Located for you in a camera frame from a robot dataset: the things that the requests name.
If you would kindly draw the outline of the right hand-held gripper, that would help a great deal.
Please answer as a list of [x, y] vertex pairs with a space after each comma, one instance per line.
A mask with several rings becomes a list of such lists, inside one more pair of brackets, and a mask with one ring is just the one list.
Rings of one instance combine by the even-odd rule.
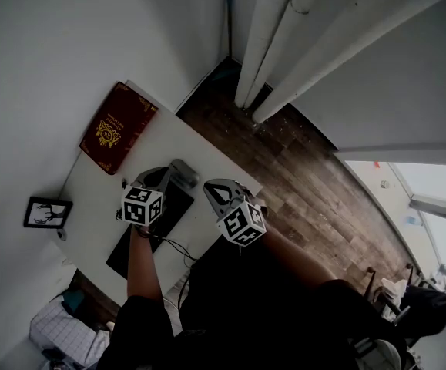
[[[250, 195], [244, 185], [231, 179], [208, 180], [203, 190], [217, 215], [224, 215], [233, 200], [249, 200]], [[216, 226], [230, 243], [241, 247], [248, 247], [267, 232], [260, 205], [248, 201], [230, 209]]]

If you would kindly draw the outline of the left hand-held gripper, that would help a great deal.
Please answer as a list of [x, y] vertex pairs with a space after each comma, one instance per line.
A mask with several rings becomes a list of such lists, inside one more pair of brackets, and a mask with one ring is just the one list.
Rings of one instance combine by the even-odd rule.
[[[140, 173], [122, 194], [122, 220], [148, 227], [163, 214], [166, 190], [174, 169], [159, 166]], [[158, 187], [158, 191], [144, 187]]]

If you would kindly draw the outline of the grey computer mouse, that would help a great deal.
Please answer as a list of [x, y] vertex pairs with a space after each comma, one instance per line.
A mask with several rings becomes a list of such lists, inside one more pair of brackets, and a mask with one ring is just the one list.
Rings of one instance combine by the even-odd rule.
[[174, 159], [169, 164], [169, 169], [170, 180], [186, 191], [195, 188], [200, 181], [199, 174], [181, 159]]

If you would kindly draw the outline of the black keyboard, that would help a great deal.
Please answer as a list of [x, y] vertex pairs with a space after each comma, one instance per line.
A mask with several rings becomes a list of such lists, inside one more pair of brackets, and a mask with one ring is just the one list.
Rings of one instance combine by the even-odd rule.
[[[163, 200], [162, 214], [149, 226], [149, 232], [151, 233], [149, 242], [153, 253], [162, 244], [163, 239], [167, 238], [194, 201], [189, 194], [173, 182], [168, 183], [166, 195], [167, 199]], [[120, 237], [118, 244], [106, 261], [110, 268], [125, 279], [127, 279], [129, 238], [130, 227]]]

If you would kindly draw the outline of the person's right forearm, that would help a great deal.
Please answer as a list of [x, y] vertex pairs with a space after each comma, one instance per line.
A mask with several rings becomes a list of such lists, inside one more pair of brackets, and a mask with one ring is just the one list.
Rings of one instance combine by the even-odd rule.
[[337, 280], [326, 266], [276, 228], [266, 224], [266, 229], [261, 239], [263, 245], [303, 286], [314, 289], [328, 281]]

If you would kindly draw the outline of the person's left forearm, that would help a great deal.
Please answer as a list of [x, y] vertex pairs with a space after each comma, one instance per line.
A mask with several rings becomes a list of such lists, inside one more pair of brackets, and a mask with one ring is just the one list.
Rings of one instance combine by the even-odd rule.
[[141, 235], [135, 225], [131, 226], [129, 239], [127, 295], [129, 298], [139, 296], [163, 303], [149, 239]]

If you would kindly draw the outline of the red hardcover book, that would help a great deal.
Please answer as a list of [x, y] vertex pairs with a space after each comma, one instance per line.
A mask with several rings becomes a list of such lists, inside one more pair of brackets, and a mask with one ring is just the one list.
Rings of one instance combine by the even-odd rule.
[[79, 147], [105, 173], [113, 175], [157, 111], [135, 90], [117, 82], [93, 117]]

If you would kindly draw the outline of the black framed deer picture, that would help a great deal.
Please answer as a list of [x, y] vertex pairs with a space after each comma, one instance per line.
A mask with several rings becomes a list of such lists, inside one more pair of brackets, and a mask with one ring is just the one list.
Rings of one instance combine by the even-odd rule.
[[65, 226], [73, 202], [30, 197], [23, 220], [23, 227], [59, 230]]

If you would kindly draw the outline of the person's black shirt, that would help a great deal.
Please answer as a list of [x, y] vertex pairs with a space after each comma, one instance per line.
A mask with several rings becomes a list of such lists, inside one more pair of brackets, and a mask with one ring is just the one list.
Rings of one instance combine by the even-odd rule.
[[130, 296], [97, 370], [359, 370], [355, 344], [407, 345], [351, 284], [309, 288], [263, 246], [219, 242], [194, 267], [175, 334], [160, 301]]

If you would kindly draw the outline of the teal cloth item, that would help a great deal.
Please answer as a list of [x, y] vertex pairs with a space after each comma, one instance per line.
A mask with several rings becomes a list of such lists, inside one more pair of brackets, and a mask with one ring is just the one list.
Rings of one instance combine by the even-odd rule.
[[73, 314], [84, 300], [84, 294], [81, 290], [67, 290], [62, 294], [62, 298], [62, 306], [64, 309]]

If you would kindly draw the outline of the white window sill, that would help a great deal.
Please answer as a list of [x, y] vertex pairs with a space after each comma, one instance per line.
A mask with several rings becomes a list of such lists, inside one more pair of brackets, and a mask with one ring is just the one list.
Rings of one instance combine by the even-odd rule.
[[[428, 223], [420, 211], [411, 207], [412, 192], [397, 167], [392, 163], [378, 163], [380, 168], [374, 167], [374, 161], [346, 161], [344, 164], [373, 197], [402, 239], [421, 273], [426, 278], [433, 277], [438, 273], [441, 262]], [[387, 189], [381, 187], [382, 180], [389, 183]], [[416, 217], [423, 225], [406, 224], [407, 216]]]

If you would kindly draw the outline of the black pole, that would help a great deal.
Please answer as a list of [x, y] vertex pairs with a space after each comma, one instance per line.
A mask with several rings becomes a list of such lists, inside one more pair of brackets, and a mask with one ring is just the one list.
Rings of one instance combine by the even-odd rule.
[[226, 0], [228, 56], [233, 58], [233, 0]]

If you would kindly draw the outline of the white checked cloth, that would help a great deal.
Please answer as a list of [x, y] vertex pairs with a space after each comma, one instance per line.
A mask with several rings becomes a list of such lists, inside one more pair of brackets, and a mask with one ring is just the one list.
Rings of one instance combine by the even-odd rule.
[[42, 351], [57, 349], [71, 366], [89, 368], [110, 343], [109, 331], [93, 331], [63, 306], [62, 295], [51, 300], [31, 320], [29, 339]]

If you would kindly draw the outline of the black framed window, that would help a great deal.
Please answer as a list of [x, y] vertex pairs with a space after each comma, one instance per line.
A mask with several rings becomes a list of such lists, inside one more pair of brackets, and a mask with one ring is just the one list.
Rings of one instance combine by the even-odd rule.
[[446, 165], [391, 163], [407, 191], [409, 206], [420, 217], [446, 280]]

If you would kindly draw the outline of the black garment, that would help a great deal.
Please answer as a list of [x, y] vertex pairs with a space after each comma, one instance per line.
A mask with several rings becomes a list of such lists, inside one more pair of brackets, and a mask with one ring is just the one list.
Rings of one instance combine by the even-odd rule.
[[409, 308], [397, 327], [404, 338], [423, 338], [442, 332], [446, 326], [446, 293], [410, 285], [400, 309]]

